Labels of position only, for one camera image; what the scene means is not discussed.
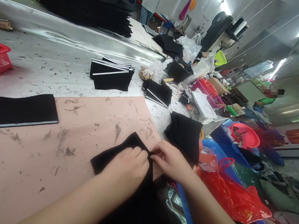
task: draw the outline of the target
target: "hand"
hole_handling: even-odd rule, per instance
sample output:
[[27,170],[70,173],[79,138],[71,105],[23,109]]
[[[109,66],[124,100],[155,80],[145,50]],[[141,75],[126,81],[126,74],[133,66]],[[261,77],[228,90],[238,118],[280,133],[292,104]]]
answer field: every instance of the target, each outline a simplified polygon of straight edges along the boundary
[[134,194],[149,169],[147,158],[147,151],[140,147],[126,148],[105,167],[100,175],[111,200],[117,200],[120,205]]
[[162,140],[156,144],[152,151],[154,160],[161,169],[172,179],[183,185],[193,175],[192,168],[187,163],[181,152],[169,142]]

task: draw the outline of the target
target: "white stripe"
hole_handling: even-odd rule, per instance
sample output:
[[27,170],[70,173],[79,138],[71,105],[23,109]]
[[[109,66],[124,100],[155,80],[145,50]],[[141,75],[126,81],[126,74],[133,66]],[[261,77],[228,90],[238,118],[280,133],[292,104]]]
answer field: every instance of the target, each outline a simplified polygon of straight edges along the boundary
[[112,60],[112,59],[110,59],[110,58],[107,58],[107,57],[105,57],[105,56],[104,56],[104,58],[105,58],[105,59],[107,59],[107,60],[109,60],[109,61],[115,62],[116,64],[119,64],[118,62],[116,62],[116,61],[113,61],[113,60]]
[[108,65],[108,64],[103,64],[103,63],[98,62],[98,61],[92,61],[92,62],[101,64],[101,65],[104,65],[104,66],[108,66],[108,67],[111,67],[111,68],[115,68],[115,69],[126,71],[125,69],[122,69],[122,68],[119,68],[119,67],[115,67],[115,66],[111,66],[111,65]]
[[107,62],[107,61],[103,61],[103,60],[100,60],[100,59],[97,59],[97,58],[92,58],[92,60],[95,60],[95,61],[98,61],[98,62],[102,62],[102,63],[105,63],[105,64],[109,64],[109,65],[112,65],[112,66],[116,66],[116,67],[131,67],[131,65],[122,65],[122,64],[114,64],[114,63],[111,63],[111,62]]
[[42,122],[18,123],[18,124],[0,124],[0,127],[37,125],[37,124],[55,124],[55,123],[58,123],[58,121],[42,121]]
[[103,72],[103,73],[93,73],[93,75],[106,75],[106,74],[118,74],[118,73],[128,73],[129,71],[124,72]]
[[110,61],[112,61],[112,62],[115,62],[115,63],[117,63],[117,64],[120,64],[120,65],[130,65],[130,63],[119,63],[119,62],[113,61],[112,59],[107,58],[107,57],[105,57],[105,56],[104,56],[104,58],[106,58],[106,59],[108,59],[108,60],[110,60]]
[[147,89],[154,97],[156,97],[155,96],[155,94],[153,94],[149,89]]
[[156,102],[157,104],[160,104],[161,106],[164,106],[163,104],[161,104],[161,103],[159,103],[159,102],[157,102],[157,101],[153,100],[152,98],[148,97],[147,95],[146,95],[145,97],[147,97],[147,98],[149,98],[150,100],[152,100],[152,101]]

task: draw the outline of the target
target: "white shirt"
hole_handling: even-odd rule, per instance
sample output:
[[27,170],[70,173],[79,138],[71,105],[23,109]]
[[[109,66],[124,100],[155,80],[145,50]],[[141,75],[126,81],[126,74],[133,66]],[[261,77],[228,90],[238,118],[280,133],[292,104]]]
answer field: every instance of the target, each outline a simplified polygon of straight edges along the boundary
[[160,0],[143,0],[142,6],[146,8],[151,13],[155,13]]

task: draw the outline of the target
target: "pink mat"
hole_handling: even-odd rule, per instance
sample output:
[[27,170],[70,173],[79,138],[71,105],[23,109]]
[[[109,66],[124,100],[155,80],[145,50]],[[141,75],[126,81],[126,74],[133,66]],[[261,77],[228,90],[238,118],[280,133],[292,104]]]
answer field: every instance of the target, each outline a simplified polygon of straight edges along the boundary
[[0,128],[0,223],[17,223],[93,177],[90,159],[131,133],[149,150],[160,141],[144,97],[55,101],[59,124]]

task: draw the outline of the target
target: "ceiling light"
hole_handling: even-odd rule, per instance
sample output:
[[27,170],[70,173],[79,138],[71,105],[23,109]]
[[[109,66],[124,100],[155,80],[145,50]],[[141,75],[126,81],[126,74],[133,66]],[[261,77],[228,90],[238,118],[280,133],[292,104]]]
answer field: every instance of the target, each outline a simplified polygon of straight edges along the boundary
[[282,112],[283,114],[288,114],[288,113],[292,113],[292,112],[295,112],[295,111],[298,111],[299,109],[295,109],[295,110],[289,110],[289,111],[286,111],[286,112]]
[[220,5],[220,9],[221,9],[221,11],[225,11],[225,13],[227,15],[231,15],[230,8],[227,5],[227,1],[222,2],[222,4]]
[[274,72],[272,72],[272,74],[269,76],[269,79],[272,79],[273,76],[275,75],[275,73],[278,71],[278,69],[283,65],[283,63],[286,61],[286,58],[282,59],[279,64],[276,66],[276,69],[274,70]]

